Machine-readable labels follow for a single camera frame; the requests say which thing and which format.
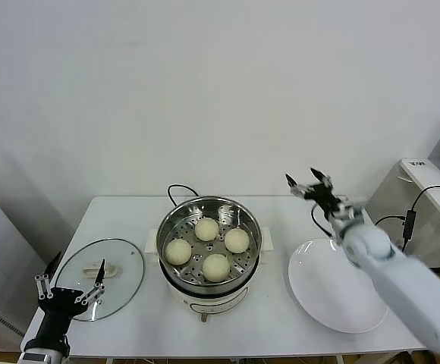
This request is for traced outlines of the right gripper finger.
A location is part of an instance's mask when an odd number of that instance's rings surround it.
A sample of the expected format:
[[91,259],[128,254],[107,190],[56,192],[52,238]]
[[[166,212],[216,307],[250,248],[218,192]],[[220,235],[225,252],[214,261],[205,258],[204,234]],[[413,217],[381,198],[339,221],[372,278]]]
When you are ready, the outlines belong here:
[[320,187],[320,186],[333,187],[332,179],[328,175],[324,174],[321,171],[316,170],[315,168],[311,168],[310,171],[314,176],[314,178],[317,179],[317,182],[313,184],[314,187]]
[[285,178],[288,183],[290,192],[293,196],[304,198],[305,195],[311,191],[310,187],[303,184],[299,184],[289,174],[286,174]]

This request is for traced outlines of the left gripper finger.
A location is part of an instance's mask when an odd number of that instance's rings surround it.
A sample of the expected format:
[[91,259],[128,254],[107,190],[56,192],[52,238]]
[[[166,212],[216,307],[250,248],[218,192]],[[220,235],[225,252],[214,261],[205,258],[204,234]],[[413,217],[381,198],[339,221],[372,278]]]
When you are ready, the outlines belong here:
[[99,266],[99,270],[92,288],[89,289],[87,292],[84,292],[80,296],[78,296],[74,302],[80,303],[83,306],[88,306],[90,303],[97,301],[98,298],[100,298],[105,291],[105,286],[103,284],[104,276],[105,276],[105,260],[103,259],[101,265]]
[[56,272],[60,260],[61,260],[61,251],[59,251],[55,255],[55,257],[48,263],[48,265],[45,268],[45,271],[42,274],[35,276],[34,280],[36,283],[39,300],[53,298],[50,282],[53,274]]

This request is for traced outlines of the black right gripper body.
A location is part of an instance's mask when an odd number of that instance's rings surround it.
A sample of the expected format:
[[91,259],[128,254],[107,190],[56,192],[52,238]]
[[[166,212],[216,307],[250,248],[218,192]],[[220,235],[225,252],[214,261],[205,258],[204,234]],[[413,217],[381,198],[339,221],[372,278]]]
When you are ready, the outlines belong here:
[[304,199],[314,201],[324,213],[339,212],[340,199],[332,193],[332,190],[331,184],[312,184],[306,188]]

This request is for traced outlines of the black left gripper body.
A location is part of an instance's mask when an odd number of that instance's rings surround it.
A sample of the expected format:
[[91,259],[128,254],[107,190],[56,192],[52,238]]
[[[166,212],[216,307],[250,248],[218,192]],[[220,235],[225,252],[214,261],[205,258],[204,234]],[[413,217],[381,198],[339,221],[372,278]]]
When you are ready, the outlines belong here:
[[46,314],[57,314],[69,319],[84,313],[84,305],[81,303],[82,290],[74,290],[63,287],[51,289],[52,298],[39,301],[39,307]]

